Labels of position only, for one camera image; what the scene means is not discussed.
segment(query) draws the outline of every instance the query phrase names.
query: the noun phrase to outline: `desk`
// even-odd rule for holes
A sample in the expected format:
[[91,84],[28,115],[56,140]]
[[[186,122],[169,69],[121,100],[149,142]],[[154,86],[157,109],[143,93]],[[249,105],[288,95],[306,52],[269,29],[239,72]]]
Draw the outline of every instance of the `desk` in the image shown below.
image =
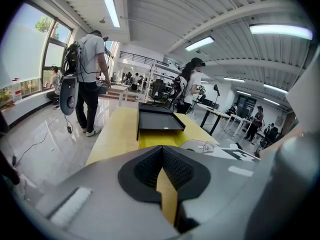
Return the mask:
[[[86,161],[86,166],[102,159],[108,159],[139,149],[140,144],[137,141],[137,113],[138,110],[136,108],[129,107],[117,107],[114,110],[97,138]],[[186,140],[201,140],[219,145],[214,138],[204,132],[185,114],[175,113],[175,115],[185,124],[185,129],[181,134]],[[162,132],[157,143],[144,142],[143,148],[161,144],[168,145],[168,142],[164,143],[164,141]],[[163,169],[158,176],[156,190],[162,194],[162,212],[167,220],[173,224],[177,209],[177,192]]]
[[206,106],[206,105],[203,105],[203,104],[199,104],[199,103],[197,104],[197,106],[199,106],[200,108],[206,110],[205,116],[204,116],[204,118],[203,118],[203,120],[202,120],[202,123],[201,123],[201,125],[200,125],[201,128],[205,125],[205,122],[206,122],[206,120],[207,120],[210,112],[218,116],[218,118],[215,120],[215,123],[214,123],[211,131],[209,132],[210,135],[212,135],[212,133],[213,133],[214,130],[216,129],[216,127],[217,127],[217,125],[218,125],[219,120],[220,120],[221,117],[229,118],[229,120],[230,120],[230,116],[229,116],[229,115],[227,115],[227,114],[225,114],[225,113],[223,113],[223,112],[220,112],[220,111],[218,111],[218,110],[214,110],[214,109],[212,109],[212,108],[209,107],[209,106]]
[[240,122],[232,137],[235,137],[236,135],[239,135],[239,132],[240,132],[242,126],[243,126],[243,122],[247,122],[247,123],[250,124],[249,127],[248,127],[248,129],[246,130],[246,132],[245,132],[245,134],[244,134],[244,135],[246,135],[247,132],[248,132],[248,130],[249,130],[249,128],[250,128],[250,126],[251,126],[251,123],[252,123],[252,122],[249,121],[249,120],[247,120],[247,119],[245,119],[245,118],[242,118],[242,117],[240,117],[240,116],[237,116],[236,114],[231,114],[231,115],[230,115],[230,118],[229,118],[228,122],[226,123],[226,125],[225,125],[225,127],[224,127],[223,130],[224,130],[224,131],[226,130],[226,128],[227,128],[227,126],[228,126],[231,118],[234,118],[234,120],[233,120],[233,122],[231,123],[231,126],[230,126],[228,129],[230,129],[230,128],[232,127],[232,125],[234,124],[235,120],[238,120],[238,121]]
[[125,95],[124,100],[127,101],[128,92],[129,92],[129,89],[128,89],[127,85],[125,85],[125,86],[123,86],[123,85],[112,85],[111,88],[107,87],[106,91],[107,92],[111,92],[111,93],[119,94],[119,104],[118,104],[119,107],[122,106],[122,100],[124,98],[124,95]]

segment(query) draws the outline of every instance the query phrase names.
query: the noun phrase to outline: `woman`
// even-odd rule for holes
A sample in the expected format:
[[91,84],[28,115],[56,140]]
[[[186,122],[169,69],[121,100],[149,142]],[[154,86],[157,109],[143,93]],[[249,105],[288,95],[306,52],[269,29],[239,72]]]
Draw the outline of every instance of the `woman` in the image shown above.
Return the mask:
[[182,70],[179,77],[183,77],[187,81],[187,86],[184,91],[184,97],[181,97],[180,101],[176,104],[177,113],[185,114],[190,108],[194,94],[199,94],[200,90],[197,90],[197,86],[201,85],[201,71],[203,61],[199,58],[193,58],[187,63]]

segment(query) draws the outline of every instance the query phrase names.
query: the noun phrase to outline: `ceiling light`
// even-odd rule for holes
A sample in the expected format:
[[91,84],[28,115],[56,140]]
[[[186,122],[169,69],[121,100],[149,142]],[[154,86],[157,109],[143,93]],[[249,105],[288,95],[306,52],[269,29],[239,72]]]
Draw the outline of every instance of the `ceiling light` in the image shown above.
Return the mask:
[[276,103],[276,102],[274,102],[274,101],[272,101],[272,100],[270,100],[270,99],[267,99],[267,98],[263,98],[265,101],[267,101],[267,102],[270,102],[270,103],[273,103],[273,104],[276,104],[276,105],[280,105],[279,103]]
[[244,94],[244,95],[248,95],[248,96],[251,96],[251,94],[250,94],[250,93],[246,93],[246,92],[243,92],[243,91],[239,91],[239,90],[237,90],[237,92],[238,92],[238,93],[240,93],[240,94]]
[[204,46],[204,45],[207,45],[207,44],[210,44],[210,43],[213,43],[215,40],[211,37],[211,36],[207,36],[193,44],[190,44],[189,46],[187,46],[185,49],[190,52],[196,48],[199,48],[201,46]]
[[245,80],[242,80],[242,79],[237,79],[237,78],[228,78],[228,77],[225,77],[224,80],[229,80],[229,81],[237,81],[237,82],[242,82],[244,83]]
[[276,90],[278,92],[284,93],[284,94],[288,93],[286,90],[274,87],[272,85],[264,84],[263,86],[266,87],[266,88],[269,88],[269,89]]
[[255,24],[250,25],[252,34],[280,34],[312,40],[311,30],[302,26]]
[[114,0],[104,0],[104,3],[106,5],[106,8],[108,9],[108,12],[110,14],[112,23],[115,27],[120,28],[116,7],[115,7],[115,1]]

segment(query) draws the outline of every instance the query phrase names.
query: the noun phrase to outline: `ceiling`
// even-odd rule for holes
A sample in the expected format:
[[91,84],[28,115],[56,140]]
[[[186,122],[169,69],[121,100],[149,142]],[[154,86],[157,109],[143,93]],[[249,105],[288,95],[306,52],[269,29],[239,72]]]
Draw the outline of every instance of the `ceiling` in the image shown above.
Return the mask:
[[[273,34],[252,35],[250,24],[280,23],[313,30],[294,0],[114,0],[120,28],[113,26],[104,0],[65,0],[91,29],[110,40],[163,53],[185,64],[193,57],[206,61],[210,78],[239,78],[234,88],[258,99],[280,103],[289,111],[283,93],[303,74],[314,54],[315,40]],[[105,17],[105,23],[99,20]],[[189,43],[212,36],[214,43],[200,53],[186,51]]]

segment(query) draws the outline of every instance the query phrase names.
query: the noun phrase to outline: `white floor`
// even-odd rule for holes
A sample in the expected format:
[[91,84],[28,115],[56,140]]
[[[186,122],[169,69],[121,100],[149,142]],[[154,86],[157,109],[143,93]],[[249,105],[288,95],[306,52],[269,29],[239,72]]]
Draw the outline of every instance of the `white floor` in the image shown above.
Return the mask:
[[[122,106],[137,108],[138,101],[140,100],[123,101]],[[103,127],[117,105],[116,99],[99,98],[95,126]],[[45,140],[26,152],[17,166],[18,171],[27,180],[26,199],[33,205],[50,187],[62,182],[85,166],[98,138],[98,136],[87,137],[82,133],[75,112],[67,116],[73,126],[73,132],[69,134],[63,114],[60,110],[53,110],[53,107],[49,105],[32,114],[0,140],[0,149],[6,157],[11,160],[15,155],[19,160],[24,151],[32,144],[41,142],[48,132]],[[201,124],[204,116],[205,111],[200,108],[188,114],[188,117],[198,125]],[[215,121],[216,116],[210,114],[203,128],[210,131]],[[212,136],[222,147],[229,147],[231,143],[239,142],[245,151],[253,154],[257,146],[247,140],[241,140],[244,132],[232,138],[238,124],[233,124],[232,129],[225,132],[223,128],[226,123],[226,120],[221,119]]]

